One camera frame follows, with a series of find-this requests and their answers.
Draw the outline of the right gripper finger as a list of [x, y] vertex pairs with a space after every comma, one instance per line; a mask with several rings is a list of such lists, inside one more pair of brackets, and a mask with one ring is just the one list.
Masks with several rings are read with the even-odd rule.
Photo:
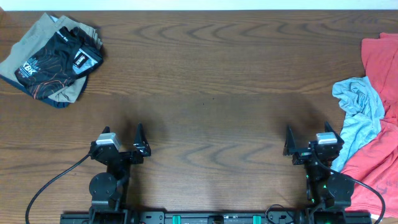
[[292, 129], [287, 126], [283, 155], [290, 156], [296, 152], [295, 140]]
[[326, 133], [333, 133], [337, 140], [341, 140], [340, 135], [336, 133], [336, 131], [329, 124], [329, 122], [327, 122], [327, 121], [324, 122], [324, 129], [325, 129]]

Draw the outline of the khaki folded garment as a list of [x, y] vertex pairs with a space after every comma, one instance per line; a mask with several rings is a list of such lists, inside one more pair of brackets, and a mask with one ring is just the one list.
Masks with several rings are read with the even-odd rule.
[[[76, 22], [67, 16], [56, 18], [45, 13], [24, 34], [22, 39], [12, 46], [9, 56], [1, 62], [1, 75], [20, 84], [14, 75], [15, 70], [41, 49], [51, 36], [63, 26], [69, 30], [79, 27], [88, 36], [89, 43], [93, 44], [97, 49], [102, 47], [103, 43], [94, 28], [81, 22]], [[85, 80], [87, 80], [86, 77], [81, 77], [70, 86], [53, 93], [49, 98], [60, 102], [74, 103], [78, 99], [78, 87], [82, 87]]]

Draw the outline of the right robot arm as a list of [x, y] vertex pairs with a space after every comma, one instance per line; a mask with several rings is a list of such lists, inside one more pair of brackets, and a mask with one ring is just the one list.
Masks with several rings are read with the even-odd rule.
[[344, 140], [329, 123], [307, 147], [297, 147], [288, 126], [283, 155], [292, 156], [292, 164], [304, 166], [307, 199], [312, 205], [294, 213], [294, 223], [346, 223], [345, 208], [351, 205], [354, 183], [336, 171], [331, 162], [343, 148]]

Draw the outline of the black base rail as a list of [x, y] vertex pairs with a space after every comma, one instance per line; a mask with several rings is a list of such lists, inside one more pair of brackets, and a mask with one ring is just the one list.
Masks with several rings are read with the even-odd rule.
[[62, 214], [61, 224], [127, 223], [127, 224], [266, 224], [323, 223], [369, 224], [371, 216], [363, 212], [315, 212], [308, 220], [304, 212], [269, 210], [264, 213], [169, 213], [130, 212]]

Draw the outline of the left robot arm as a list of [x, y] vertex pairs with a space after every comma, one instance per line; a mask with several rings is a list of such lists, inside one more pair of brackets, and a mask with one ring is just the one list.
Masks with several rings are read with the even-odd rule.
[[89, 184], [90, 223], [139, 223], [139, 215], [126, 208], [126, 195], [131, 166], [142, 164], [145, 157], [151, 156], [141, 123], [137, 125], [133, 146], [134, 150], [121, 152], [121, 141], [109, 127], [91, 143], [89, 156], [104, 164], [106, 172], [95, 175]]

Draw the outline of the light blue t-shirt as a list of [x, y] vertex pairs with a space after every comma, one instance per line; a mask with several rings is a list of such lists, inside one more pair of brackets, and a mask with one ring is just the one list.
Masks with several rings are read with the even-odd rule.
[[345, 112], [340, 132], [344, 140], [343, 148], [331, 166], [340, 172], [356, 152], [381, 132], [385, 111], [379, 93], [372, 87], [368, 77], [336, 82], [332, 95], [339, 99], [338, 104]]

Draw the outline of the navy folded garment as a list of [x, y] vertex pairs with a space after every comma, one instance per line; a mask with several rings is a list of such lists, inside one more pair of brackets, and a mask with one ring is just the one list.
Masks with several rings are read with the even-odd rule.
[[[21, 92], [30, 96], [30, 93], [22, 85], [14, 82], [6, 77], [3, 77], [2, 75], [1, 75], [1, 79], [3, 79], [5, 82], [12, 85], [13, 87], [17, 88]], [[79, 97], [85, 91], [87, 83], [88, 83], [88, 80], [85, 80], [82, 84], [82, 87], [78, 87], [77, 97]], [[52, 100], [50, 98], [41, 100], [41, 102], [46, 103], [46, 104], [53, 106], [54, 108], [58, 108], [58, 109], [66, 108], [70, 104], [70, 102], [60, 102], [60, 101]]]

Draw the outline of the black patterned folded shirt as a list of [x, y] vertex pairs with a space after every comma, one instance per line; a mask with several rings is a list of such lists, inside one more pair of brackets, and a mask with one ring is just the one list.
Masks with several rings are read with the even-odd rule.
[[33, 98], [44, 100], [89, 75], [102, 63], [100, 51], [81, 28], [68, 30], [63, 26], [14, 74]]

